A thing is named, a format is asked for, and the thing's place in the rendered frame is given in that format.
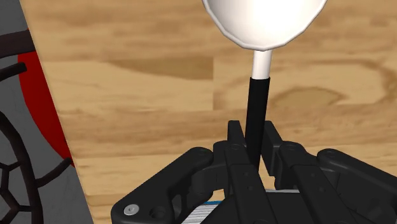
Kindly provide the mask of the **white ladle with black handle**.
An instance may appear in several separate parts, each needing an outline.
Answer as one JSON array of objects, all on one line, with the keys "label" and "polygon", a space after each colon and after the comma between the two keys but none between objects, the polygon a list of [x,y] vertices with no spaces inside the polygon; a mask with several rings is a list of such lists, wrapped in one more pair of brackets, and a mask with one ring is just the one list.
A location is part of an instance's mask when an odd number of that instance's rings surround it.
[{"label": "white ladle with black handle", "polygon": [[301,35],[327,0],[202,0],[221,33],[253,51],[246,115],[246,148],[259,166],[267,112],[272,51]]}]

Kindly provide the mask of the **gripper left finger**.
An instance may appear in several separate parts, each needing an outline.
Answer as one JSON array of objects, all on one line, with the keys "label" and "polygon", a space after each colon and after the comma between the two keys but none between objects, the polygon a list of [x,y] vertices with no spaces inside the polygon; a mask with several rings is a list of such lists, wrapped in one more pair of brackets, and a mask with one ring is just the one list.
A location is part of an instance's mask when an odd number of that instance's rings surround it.
[{"label": "gripper left finger", "polygon": [[112,224],[182,224],[224,189],[225,199],[200,224],[277,224],[258,169],[250,162],[238,121],[213,150],[194,147],[111,209]]}]

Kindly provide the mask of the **dark frame chair red seat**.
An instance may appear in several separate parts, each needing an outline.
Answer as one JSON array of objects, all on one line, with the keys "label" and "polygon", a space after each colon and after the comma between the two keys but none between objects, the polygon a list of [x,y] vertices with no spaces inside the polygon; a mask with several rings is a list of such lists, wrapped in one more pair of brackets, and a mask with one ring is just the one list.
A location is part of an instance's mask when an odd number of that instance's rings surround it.
[{"label": "dark frame chair red seat", "polygon": [[[9,141],[16,161],[0,162],[0,198],[6,203],[7,213],[0,224],[11,224],[18,213],[29,213],[31,224],[44,224],[43,205],[39,189],[58,178],[74,165],[43,68],[30,34],[30,30],[0,35],[0,59],[16,56],[17,63],[0,69],[0,82],[18,76],[25,105],[44,139],[62,161],[46,174],[37,178],[27,148],[15,126],[0,111],[0,132]],[[23,205],[10,191],[10,173],[20,169],[29,203]]]}]

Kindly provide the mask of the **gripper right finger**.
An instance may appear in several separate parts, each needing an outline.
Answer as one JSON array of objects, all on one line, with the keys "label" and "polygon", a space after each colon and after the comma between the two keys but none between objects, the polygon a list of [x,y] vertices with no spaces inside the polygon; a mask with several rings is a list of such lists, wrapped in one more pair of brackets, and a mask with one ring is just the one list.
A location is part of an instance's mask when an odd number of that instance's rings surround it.
[{"label": "gripper right finger", "polygon": [[315,224],[397,224],[397,177],[336,149],[312,155],[264,124],[261,155],[278,190],[297,189]]}]

